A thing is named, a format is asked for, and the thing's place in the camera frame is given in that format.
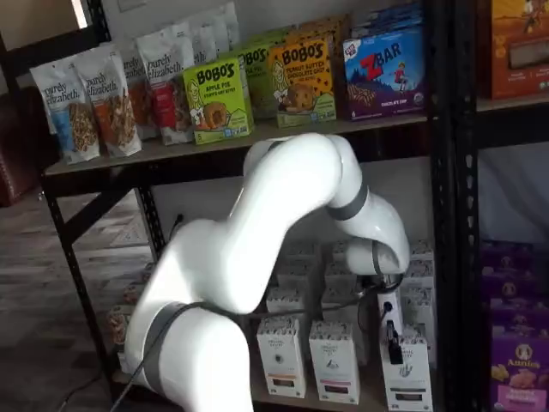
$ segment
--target yellow bobo's box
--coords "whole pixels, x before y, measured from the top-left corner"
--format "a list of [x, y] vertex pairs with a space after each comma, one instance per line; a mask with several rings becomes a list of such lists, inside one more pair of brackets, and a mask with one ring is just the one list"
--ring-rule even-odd
[[270, 49], [268, 69], [279, 127], [335, 119], [329, 43], [308, 39]]
[[183, 73], [196, 144], [248, 136], [254, 127], [242, 58], [221, 58]]

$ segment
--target green bobo's box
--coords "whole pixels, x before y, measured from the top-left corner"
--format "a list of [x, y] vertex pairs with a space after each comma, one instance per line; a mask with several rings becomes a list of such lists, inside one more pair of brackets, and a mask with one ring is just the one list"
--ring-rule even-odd
[[273, 41], [258, 41], [243, 45], [228, 54], [228, 56], [239, 56], [244, 59], [250, 89], [251, 109], [255, 119], [276, 117], [278, 103], [273, 99], [267, 66], [268, 49], [274, 44]]
[[242, 58], [221, 58], [183, 73], [196, 144], [248, 136], [254, 127]]

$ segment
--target black cable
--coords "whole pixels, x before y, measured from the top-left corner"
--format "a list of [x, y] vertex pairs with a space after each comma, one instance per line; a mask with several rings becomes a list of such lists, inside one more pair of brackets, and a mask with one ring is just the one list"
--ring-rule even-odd
[[[384, 289], [383, 291], [385, 293], [388, 293], [388, 292], [391, 292], [391, 291], [395, 290], [396, 288], [398, 288], [400, 286], [400, 284], [402, 283], [403, 278], [404, 278], [404, 275], [401, 276], [401, 279], [394, 286], [391, 286], [390, 288], [387, 288], [386, 290]], [[372, 287], [372, 288], [367, 288], [357, 298], [353, 298], [353, 299], [349, 300], [348, 302], [342, 303], [338, 306], [333, 306], [333, 307], [330, 307], [330, 308], [327, 308], [327, 309], [323, 309], [323, 310], [324, 311], [337, 311], [339, 309], [342, 309], [343, 307], [354, 305], [357, 302], [359, 303], [361, 300], [365, 300], [369, 292], [373, 292], [373, 291], [376, 291], [378, 289], [383, 289], [383, 286], [376, 286], [376, 287]], [[170, 326], [173, 323], [173, 320], [175, 318], [177, 318], [179, 315], [181, 315], [182, 313], [187, 312], [189, 309], [193, 309], [193, 308], [201, 308], [201, 309], [213, 312], [213, 313], [217, 313], [217, 314], [222, 315], [222, 316], [226, 316], [228, 318], [232, 318], [232, 316], [233, 316], [233, 313], [225, 311], [225, 310], [223, 310], [223, 309], [221, 309], [221, 308], [219, 308], [215, 305], [212, 305], [208, 302], [194, 302], [194, 303], [190, 303], [189, 305], [181, 306], [179, 309], [177, 309], [177, 311], [175, 311], [175, 313], [173, 313], [173, 315], [171, 315], [171, 317], [169, 317], [169, 319], [167, 319], [166, 323], [162, 326], [162, 329], [160, 330], [160, 332], [156, 336], [156, 338], [153, 340], [153, 343], [151, 344], [148, 351], [145, 354], [143, 354], [142, 361], [139, 362], [139, 365], [137, 366], [137, 369], [131, 374], [130, 380], [128, 381], [128, 383], [126, 384], [126, 386], [124, 387], [124, 389], [122, 390], [120, 395], [118, 395], [118, 398], [115, 401], [115, 403], [112, 405], [112, 408], [111, 408], [110, 412], [115, 412], [117, 410], [118, 406], [120, 406], [120, 403], [124, 400], [124, 397], [128, 394], [131, 387], [136, 382], [137, 376], [139, 376], [139, 374], [142, 372], [143, 368], [145, 367], [145, 362], [148, 360], [148, 357], [153, 353], [153, 350], [156, 347], [156, 344], [167, 333], [168, 329], [170, 328]], [[298, 309], [298, 310], [294, 310], [294, 311], [283, 311], [283, 312], [272, 312], [272, 313], [251, 313], [250, 315], [247, 315], [247, 317], [248, 318], [255, 318], [255, 319], [257, 319], [257, 318], [272, 318], [272, 317], [276, 317], [276, 316], [289, 316], [289, 315], [297, 315], [297, 314], [301, 314], [301, 313], [305, 313], [305, 310]]]
[[89, 386], [93, 385], [95, 382], [97, 382], [98, 380], [101, 379], [101, 377], [103, 376], [103, 373], [101, 371], [97, 372], [97, 374], [91, 378], [88, 382], [80, 385], [80, 386], [77, 386], [75, 389], [73, 389], [72, 391], [70, 391], [67, 396], [63, 399], [63, 401], [61, 402], [61, 405], [59, 406], [59, 408], [57, 409], [57, 412], [62, 412], [65, 410], [65, 408], [67, 408], [67, 405], [69, 404], [69, 401], [70, 399], [77, 393], [77, 392], [80, 392], [80, 391], [83, 391], [85, 389], [87, 389]]

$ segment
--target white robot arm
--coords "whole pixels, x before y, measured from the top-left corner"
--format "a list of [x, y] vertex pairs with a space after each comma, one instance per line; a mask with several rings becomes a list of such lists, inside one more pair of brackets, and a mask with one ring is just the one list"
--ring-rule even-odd
[[[237, 314], [260, 303], [288, 229], [322, 206], [357, 238], [347, 251], [362, 275], [403, 273], [409, 249], [400, 216], [368, 191], [346, 139], [305, 134], [260, 142], [244, 165], [242, 191], [224, 221], [197, 220], [166, 247], [130, 321], [125, 354], [136, 370], [166, 320], [207, 301]], [[229, 318], [193, 308], [177, 317], [138, 382], [188, 412], [253, 410], [248, 345]]]

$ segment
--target floor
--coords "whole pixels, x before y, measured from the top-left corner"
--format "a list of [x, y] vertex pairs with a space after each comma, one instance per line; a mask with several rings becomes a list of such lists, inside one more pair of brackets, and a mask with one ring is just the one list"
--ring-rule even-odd
[[[92, 197], [60, 199], [65, 219]], [[133, 192], [79, 239], [75, 250], [108, 340], [106, 311], [151, 260]], [[0, 366], [2, 412], [56, 412], [71, 389], [99, 371], [47, 204], [35, 193], [0, 209]], [[74, 396], [65, 410], [109, 407], [101, 380]], [[120, 410], [168, 409], [126, 403]]]

